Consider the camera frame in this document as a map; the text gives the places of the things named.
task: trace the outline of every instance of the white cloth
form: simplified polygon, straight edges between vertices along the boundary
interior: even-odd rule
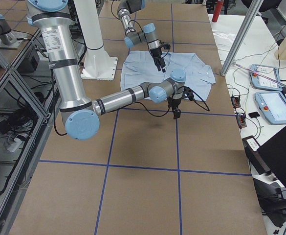
[[[143,82],[160,83],[170,77],[172,70],[183,69],[186,72],[185,86],[190,87],[204,101],[207,100],[211,84],[216,83],[210,66],[205,65],[195,53],[169,52],[164,60],[165,73],[157,70],[148,51],[131,51],[122,67],[121,90],[138,86]]]

